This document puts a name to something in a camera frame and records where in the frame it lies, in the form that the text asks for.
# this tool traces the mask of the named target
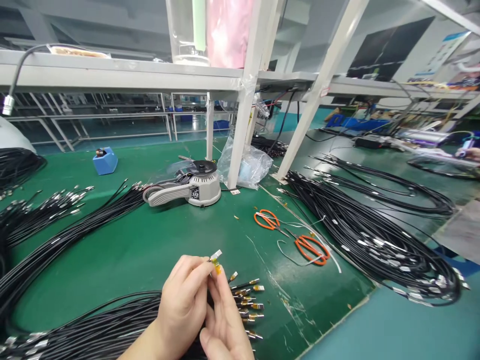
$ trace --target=cable bundle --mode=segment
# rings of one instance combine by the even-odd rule
[[[289,172],[288,184],[338,244],[372,280],[430,307],[455,303],[468,285],[460,272],[419,239],[326,181]]]
[[[258,281],[256,279],[233,286],[232,292],[249,293],[252,289],[244,288]],[[263,290],[263,286],[256,288],[258,291]],[[30,359],[28,356],[35,355],[41,355],[41,360],[117,359],[157,318],[161,299],[161,291],[136,292],[108,301],[51,331],[11,336],[0,351],[0,359],[11,359],[10,357]],[[208,303],[213,306],[210,295]],[[263,309],[262,304],[250,304],[253,305],[261,306]],[[239,303],[238,306],[244,308],[248,305]],[[254,322],[256,318],[263,317],[262,314],[248,314],[248,310],[245,309],[239,311],[244,322]],[[262,339],[254,331],[246,332],[251,339]],[[198,336],[182,357],[182,359],[206,358]]]
[[[477,168],[471,168],[461,164],[450,164],[449,162],[445,162],[439,159],[433,159],[431,157],[424,157],[424,156],[416,157],[414,159],[408,160],[406,163],[413,166],[414,168],[417,168],[429,173],[446,176],[449,178],[463,179],[463,180],[479,180],[480,179],[480,173],[478,172]],[[444,167],[446,165],[452,165],[454,170],[453,171],[439,170],[439,169],[429,167],[428,165],[441,166],[441,167],[442,166]]]
[[[320,173],[323,177],[329,178],[330,180],[333,181],[333,184],[356,190],[360,193],[363,193],[372,198],[378,199],[382,202],[389,203],[397,207],[412,210],[419,213],[435,214],[435,215],[442,215],[447,217],[450,217],[454,213],[455,204],[452,202],[452,200],[450,200],[448,197],[441,194],[440,192],[435,191],[429,187],[419,185],[413,181],[406,180],[402,177],[390,174],[388,172],[384,172],[384,171],[373,169],[371,167],[344,161],[333,155],[325,155],[325,157],[311,156],[311,158],[336,166],[338,168],[341,168],[346,172],[348,172],[350,175],[354,176],[355,178],[361,180],[364,183],[369,184],[371,187],[374,187],[375,190],[373,190],[371,187],[356,183],[342,176],[327,174],[323,171],[319,171],[319,170],[307,167],[307,169],[314,170],[317,173]],[[364,174],[377,176],[379,178],[392,181],[394,183],[402,185],[404,188],[406,188],[406,191],[397,191],[397,190],[392,190],[392,189],[378,186],[366,180],[365,178],[358,176],[353,171],[362,172]],[[400,200],[397,200],[396,198],[389,197],[384,193],[381,193],[380,191],[385,191],[385,192],[393,193],[396,195],[404,195],[409,197],[414,197],[418,193],[423,195],[427,199],[429,199],[433,203],[433,206],[427,207],[427,206],[414,205],[409,202],[400,201]]]
[[[263,136],[254,136],[251,138],[251,145],[262,150],[271,158],[278,158],[285,155],[289,146],[281,141],[267,139]]]
[[[0,149],[0,200],[12,195],[46,164],[45,158],[21,147]]]
[[[8,248],[13,248],[57,220],[78,213],[83,203],[77,205],[76,209],[69,210],[93,188],[93,186],[89,186],[77,190],[77,185],[73,191],[56,192],[36,208],[32,208],[32,201],[42,192],[41,190],[37,191],[28,201],[12,201],[8,207],[0,211],[1,241],[6,241]]]
[[[64,251],[108,222],[144,204],[142,193],[146,185],[136,183],[123,193],[126,181],[104,205],[46,241],[0,279],[0,320],[8,320],[30,284]]]

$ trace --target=teal floor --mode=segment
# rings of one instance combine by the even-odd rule
[[[329,113],[328,109],[319,109],[310,128],[320,127]],[[283,113],[276,115],[268,122],[267,129],[277,133],[283,117]],[[285,118],[283,131],[293,131],[296,125],[296,114],[289,113]],[[133,128],[135,131],[142,132],[166,131],[163,121],[132,123],[125,120],[109,126],[105,127],[104,124],[95,121],[88,124],[87,130],[90,136],[93,134],[100,136],[98,134],[105,130],[121,135]],[[179,121],[177,123],[178,131],[204,128],[204,121],[201,119],[197,122]],[[66,132],[69,137],[75,136],[73,127]],[[228,132],[215,131],[214,135],[225,137]],[[178,141],[204,139],[205,136],[205,132],[183,133],[178,135]],[[168,135],[89,140],[79,143],[76,150],[94,151],[99,147],[107,146],[115,149],[168,142],[170,142]],[[36,149],[40,154],[59,152],[55,145],[37,145]],[[385,288],[380,288],[372,294],[365,305],[351,313],[343,323],[314,345],[301,359],[479,360],[480,273],[469,277],[467,281],[471,291],[463,291],[458,303],[438,308],[414,304]]]
[[[480,359],[480,273],[458,303],[419,306],[380,288],[301,360]]]

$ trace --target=orange scissors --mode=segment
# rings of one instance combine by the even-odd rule
[[[266,225],[264,223],[261,223],[258,219],[257,219],[257,215],[259,215],[263,220],[265,220],[266,222]],[[262,209],[260,210],[259,212],[256,212],[255,215],[253,215],[253,218],[255,219],[256,223],[258,225],[260,225],[262,228],[265,228],[265,229],[269,229],[269,230],[278,230],[279,232],[281,232],[283,235],[285,235],[287,238],[289,238],[290,236],[288,236],[288,234],[284,233],[281,229],[280,229],[280,221],[279,219],[275,216],[275,214],[271,211],[268,211],[268,210],[265,210],[265,209]]]
[[[292,233],[290,230],[288,230],[288,229],[286,229],[286,230],[293,236],[294,239],[296,239],[295,240],[296,247],[301,252],[303,257],[305,259],[307,259],[309,262],[312,262],[313,264],[316,264],[316,265],[319,265],[319,266],[323,266],[327,263],[327,260],[330,259],[329,251],[327,250],[327,248],[325,248],[325,246],[322,245],[322,243],[320,241],[318,241],[318,240],[316,240],[316,239],[314,239],[313,237],[310,237],[310,236],[305,236],[305,235],[297,236],[294,233]],[[313,244],[311,244],[309,241],[314,242],[324,252],[324,254],[319,252],[315,248],[315,246]],[[310,257],[308,254],[305,253],[304,249],[309,251],[310,253],[312,253],[314,256]]]

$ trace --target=hand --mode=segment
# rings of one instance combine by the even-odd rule
[[[154,321],[159,333],[161,359],[179,359],[204,323],[207,278],[215,268],[208,259],[183,255],[163,285],[158,318]]]
[[[478,148],[478,147],[471,147],[471,148],[468,148],[468,149],[460,148],[460,149],[458,149],[458,151],[456,152],[455,155],[458,156],[460,151],[466,152],[465,157],[467,159],[471,159],[473,161],[480,162],[480,148]]]
[[[254,360],[254,352],[223,267],[219,275],[212,273],[208,289],[215,310],[207,304],[206,327],[200,332],[200,343],[206,356],[209,360]]]

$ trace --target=workbench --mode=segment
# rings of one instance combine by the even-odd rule
[[[331,136],[312,131],[309,134],[317,139]],[[291,136],[291,132],[284,133],[281,139],[288,142]],[[218,149],[223,148],[225,141],[216,139],[213,143],[215,159],[220,157]],[[480,189],[474,181],[450,179],[415,169],[406,164],[409,154],[390,149],[335,149],[350,147],[351,141],[341,137],[331,141],[334,141],[334,155],[430,186],[459,205],[465,204]],[[303,166],[314,168],[318,161],[307,155],[327,153],[331,141],[305,139],[292,170],[308,174],[309,170]],[[14,264],[65,226],[102,205],[125,178],[128,184],[149,182],[161,175],[168,165],[179,161],[178,155],[193,159],[203,159],[206,155],[204,140],[114,150],[118,156],[117,169],[104,176],[98,176],[94,169],[94,152],[47,156],[46,168],[7,198],[28,199],[37,190],[43,190],[35,201],[40,203],[62,189],[70,190],[75,185],[95,186],[84,198],[81,212],[60,220],[15,248]],[[275,164],[279,165],[280,161],[276,159]],[[375,286],[337,253],[334,256],[341,273],[331,259],[323,267],[299,267],[285,258],[277,247],[279,239],[287,241],[282,246],[286,254],[303,260],[293,239],[289,243],[279,232],[258,226],[254,213],[256,209],[268,209],[284,222],[298,222],[288,209],[296,214],[300,212],[288,196],[277,192],[279,183],[271,176],[261,185],[258,191],[240,189],[238,195],[224,191],[216,204],[205,208],[192,206],[183,199],[159,207],[144,205],[107,224],[69,249],[35,280],[16,307],[14,319],[28,331],[58,327],[113,298],[161,289],[182,254],[210,256],[221,249],[223,254],[219,260],[227,276],[235,271],[239,273],[233,285],[260,278],[261,285],[265,286],[265,292],[256,293],[257,302],[265,305],[265,318],[258,319],[250,327],[264,338],[253,343],[256,357],[298,358],[351,311],[365,303]],[[281,195],[280,202],[269,193]],[[359,200],[370,201],[365,197]],[[2,208],[6,205],[5,200],[0,204]],[[402,219],[429,234],[441,225],[439,221],[412,215]]]

